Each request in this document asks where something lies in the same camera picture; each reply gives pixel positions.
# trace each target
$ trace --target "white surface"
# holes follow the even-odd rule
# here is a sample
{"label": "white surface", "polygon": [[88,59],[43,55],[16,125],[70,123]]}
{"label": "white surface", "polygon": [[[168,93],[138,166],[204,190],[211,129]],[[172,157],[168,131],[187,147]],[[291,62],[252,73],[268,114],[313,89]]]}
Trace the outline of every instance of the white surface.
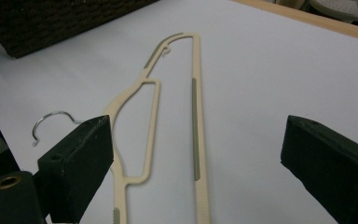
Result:
{"label": "white surface", "polygon": [[[160,1],[18,60],[0,47],[0,128],[20,167],[35,172],[36,160],[75,128],[67,117],[50,118],[33,148],[38,119],[54,110],[100,116],[157,43],[183,31],[201,36],[213,223],[336,223],[280,153],[288,115],[358,142],[358,39],[234,2]],[[172,43],[151,75],[161,79],[153,169],[145,185],[129,188],[130,223],[195,223],[190,51],[190,41]],[[130,174],[142,169],[136,150],[144,148],[151,92],[136,95],[114,129]],[[112,179],[82,223],[112,223]]]}

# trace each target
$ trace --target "hanger hook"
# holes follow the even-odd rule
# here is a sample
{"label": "hanger hook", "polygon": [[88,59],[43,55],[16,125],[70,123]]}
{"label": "hanger hook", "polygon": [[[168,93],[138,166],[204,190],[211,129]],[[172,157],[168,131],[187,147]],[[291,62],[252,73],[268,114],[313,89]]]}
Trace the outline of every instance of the hanger hook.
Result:
{"label": "hanger hook", "polygon": [[43,116],[43,118],[41,118],[40,120],[37,121],[37,123],[34,125],[34,127],[33,127],[33,129],[32,129],[32,136],[34,137],[34,142],[32,143],[32,145],[33,145],[34,147],[36,147],[37,143],[39,142],[39,138],[36,136],[36,129],[37,129],[37,127],[39,126],[39,124],[40,124],[43,120],[47,119],[48,117],[51,117],[51,116],[53,116],[53,115],[58,115],[58,114],[64,114],[64,115],[68,116],[69,119],[71,119],[71,121],[72,121],[73,123],[75,123],[75,124],[79,124],[79,123],[82,123],[82,122],[83,122],[82,120],[74,119],[74,118],[72,117],[72,115],[70,115],[69,113],[67,113],[67,112],[65,112],[65,111],[61,111],[61,110],[59,110],[59,111],[54,111],[54,112],[51,112],[51,113],[49,113],[49,114],[46,114],[45,116]]}
{"label": "hanger hook", "polygon": [[164,47],[164,49],[161,52],[161,56],[165,57],[165,55],[169,54],[171,52],[171,47],[170,46],[166,46]]}

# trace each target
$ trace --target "silver wire hook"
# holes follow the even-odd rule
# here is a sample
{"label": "silver wire hook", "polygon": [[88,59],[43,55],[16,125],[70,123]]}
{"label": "silver wire hook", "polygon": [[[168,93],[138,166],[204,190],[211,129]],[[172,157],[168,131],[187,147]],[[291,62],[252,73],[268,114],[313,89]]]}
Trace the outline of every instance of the silver wire hook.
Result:
{"label": "silver wire hook", "polygon": [[32,129],[32,136],[34,137],[34,140],[35,140],[35,141],[32,143],[32,145],[33,145],[34,147],[36,147],[37,143],[39,142],[39,138],[36,136],[36,129],[37,129],[37,127],[39,126],[39,124],[40,124],[43,120],[45,120],[46,118],[51,117],[51,116],[53,116],[53,115],[58,115],[58,114],[64,114],[64,115],[68,116],[68,117],[71,119],[71,121],[72,121],[73,123],[75,123],[75,124],[79,124],[79,123],[82,123],[82,122],[83,122],[82,120],[74,119],[74,118],[72,117],[72,115],[70,115],[69,113],[67,113],[67,112],[65,112],[65,111],[61,111],[61,110],[59,110],[59,111],[54,111],[54,112],[51,112],[51,113],[49,113],[49,114],[46,114],[45,116],[43,116],[43,118],[41,118],[40,120],[37,121],[37,123],[34,125],[34,127],[33,127],[33,129]]}

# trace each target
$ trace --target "woven basket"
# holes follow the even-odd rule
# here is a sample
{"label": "woven basket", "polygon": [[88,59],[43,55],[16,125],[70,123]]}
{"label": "woven basket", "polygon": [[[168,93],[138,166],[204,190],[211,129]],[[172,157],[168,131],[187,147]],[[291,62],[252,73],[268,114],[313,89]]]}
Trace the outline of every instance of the woven basket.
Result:
{"label": "woven basket", "polygon": [[0,43],[20,58],[157,0],[0,0]]}

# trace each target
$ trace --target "beige plastic hanger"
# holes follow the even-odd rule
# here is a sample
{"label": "beige plastic hanger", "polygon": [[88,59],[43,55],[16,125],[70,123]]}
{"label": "beige plastic hanger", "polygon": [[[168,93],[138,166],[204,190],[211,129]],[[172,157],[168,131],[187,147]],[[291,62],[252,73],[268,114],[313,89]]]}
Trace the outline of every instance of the beige plastic hanger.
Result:
{"label": "beige plastic hanger", "polygon": [[150,59],[146,63],[144,70],[135,83],[116,97],[104,110],[105,115],[110,116],[111,128],[115,126],[115,121],[121,107],[135,94],[142,85],[154,84],[156,86],[153,96],[152,113],[149,123],[149,133],[147,138],[146,156],[144,172],[141,176],[125,176],[120,154],[118,153],[116,141],[113,137],[113,150],[115,161],[111,166],[111,171],[115,179],[115,209],[114,223],[127,224],[127,205],[126,187],[128,185],[139,185],[150,177],[150,167],[155,139],[158,98],[160,82],[158,79],[149,78],[149,74],[155,66],[158,58],[170,52],[169,44],[182,38],[193,38],[193,77],[192,77],[192,114],[193,114],[193,151],[194,151],[194,179],[196,186],[196,207],[197,223],[210,223],[210,209],[208,197],[208,181],[206,175],[205,144],[202,116],[201,80],[200,80],[200,36],[195,33],[181,33],[172,35],[162,40]]}

